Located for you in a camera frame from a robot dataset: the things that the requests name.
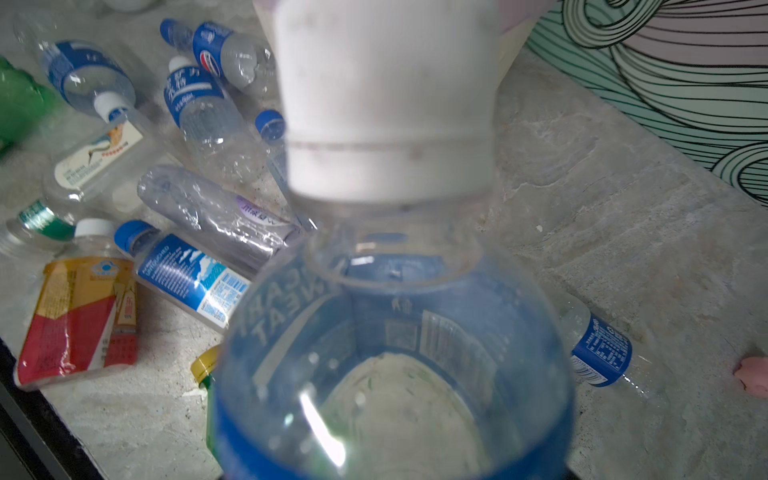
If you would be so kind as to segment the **small clear green-band bottle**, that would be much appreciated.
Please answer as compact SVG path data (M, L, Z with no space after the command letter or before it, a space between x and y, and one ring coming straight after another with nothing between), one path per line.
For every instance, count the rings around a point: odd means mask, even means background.
M1 222L1 254L10 259L49 260L74 237L75 226L39 199Z

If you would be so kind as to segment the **red yellow tea bottle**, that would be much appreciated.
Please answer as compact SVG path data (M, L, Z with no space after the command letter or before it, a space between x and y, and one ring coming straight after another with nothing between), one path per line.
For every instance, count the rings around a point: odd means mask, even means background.
M88 218L48 263L14 381L24 391L125 369L138 358L134 263L114 222Z

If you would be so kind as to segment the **green soda bottle front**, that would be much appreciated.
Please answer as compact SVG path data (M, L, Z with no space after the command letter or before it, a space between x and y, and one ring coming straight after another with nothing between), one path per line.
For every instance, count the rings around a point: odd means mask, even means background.
M206 431L205 443L209 452L219 460L215 439L215 368L220 346L216 345L203 352L190 365L191 374L197 386L206 392Z

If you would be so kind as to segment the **green soda bottle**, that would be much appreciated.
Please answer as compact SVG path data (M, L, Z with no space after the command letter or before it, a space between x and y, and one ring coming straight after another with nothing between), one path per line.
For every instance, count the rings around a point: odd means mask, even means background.
M216 345L203 352L190 365L191 374L197 386L206 392L206 431L205 443L209 452L219 460L215 439L215 368L220 346Z
M1 157L14 148L49 150L60 110L56 93L1 57Z

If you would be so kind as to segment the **white label clear bottle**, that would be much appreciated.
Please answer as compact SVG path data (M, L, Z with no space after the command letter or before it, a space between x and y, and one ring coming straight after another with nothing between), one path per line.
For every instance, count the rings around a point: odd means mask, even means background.
M180 164L149 123L122 116L61 154L43 176L43 195L56 212L77 220L98 214L130 220L147 209L137 193L147 170Z

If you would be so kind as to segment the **Pocari blue label bottle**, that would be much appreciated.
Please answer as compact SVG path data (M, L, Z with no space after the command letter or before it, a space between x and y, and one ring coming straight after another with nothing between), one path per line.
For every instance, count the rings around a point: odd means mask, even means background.
M561 479L574 391L535 279L484 239L493 1L278 1L291 199L215 376L227 479Z

